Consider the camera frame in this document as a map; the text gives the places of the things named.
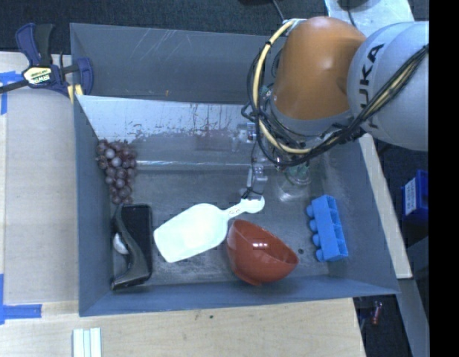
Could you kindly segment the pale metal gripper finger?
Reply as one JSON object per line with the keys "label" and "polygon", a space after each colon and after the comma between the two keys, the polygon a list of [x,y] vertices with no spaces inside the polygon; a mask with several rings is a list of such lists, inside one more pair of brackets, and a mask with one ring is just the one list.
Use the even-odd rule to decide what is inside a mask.
{"label": "pale metal gripper finger", "polygon": [[257,194],[254,192],[253,189],[253,169],[249,167],[248,174],[245,182],[245,188],[240,189],[240,198],[241,199],[254,199]]}
{"label": "pale metal gripper finger", "polygon": [[253,178],[253,197],[255,199],[260,199],[263,196],[267,181],[268,176],[264,174],[257,175]]}

